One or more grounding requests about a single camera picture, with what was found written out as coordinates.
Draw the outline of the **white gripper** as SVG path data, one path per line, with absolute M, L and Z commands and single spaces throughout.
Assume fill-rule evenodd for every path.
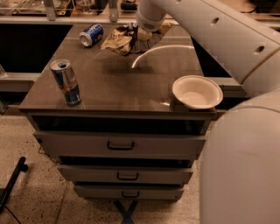
M 157 6 L 139 6 L 136 13 L 136 22 L 139 26 L 137 39 L 148 41 L 152 32 L 157 31 L 165 20 L 166 12 Z

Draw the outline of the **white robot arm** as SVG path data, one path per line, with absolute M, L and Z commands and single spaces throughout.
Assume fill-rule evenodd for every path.
M 137 22 L 171 16 L 227 72 L 245 100 L 211 128 L 202 151 L 200 224 L 280 224 L 280 38 L 220 0 L 140 0 Z

